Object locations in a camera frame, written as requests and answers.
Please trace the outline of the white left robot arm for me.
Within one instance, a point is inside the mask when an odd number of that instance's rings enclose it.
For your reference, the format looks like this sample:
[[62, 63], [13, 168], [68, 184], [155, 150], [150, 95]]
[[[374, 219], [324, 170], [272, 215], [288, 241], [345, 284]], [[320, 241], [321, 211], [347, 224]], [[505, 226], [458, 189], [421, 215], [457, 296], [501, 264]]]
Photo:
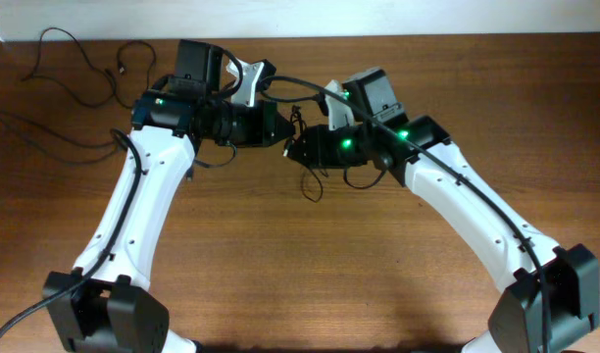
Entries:
[[204, 140], [237, 151], [294, 134], [276, 104], [258, 98], [275, 67], [246, 63], [199, 41], [178, 45], [175, 71], [134, 103], [120, 133], [125, 164], [92, 239], [69, 273], [51, 273], [47, 310], [69, 352], [197, 352], [170, 327], [149, 291], [155, 250], [181, 182], [201, 167]]

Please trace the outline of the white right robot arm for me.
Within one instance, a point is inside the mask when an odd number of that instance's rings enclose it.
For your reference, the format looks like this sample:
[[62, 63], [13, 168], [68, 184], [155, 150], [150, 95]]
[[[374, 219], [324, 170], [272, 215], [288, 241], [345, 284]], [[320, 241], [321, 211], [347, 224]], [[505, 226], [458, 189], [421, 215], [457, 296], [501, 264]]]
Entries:
[[421, 197], [471, 247], [501, 296], [463, 352], [562, 352], [600, 326], [600, 268], [584, 245], [563, 248], [511, 208], [428, 116], [409, 120], [381, 68], [321, 91], [325, 125], [284, 156], [309, 168], [367, 163]]

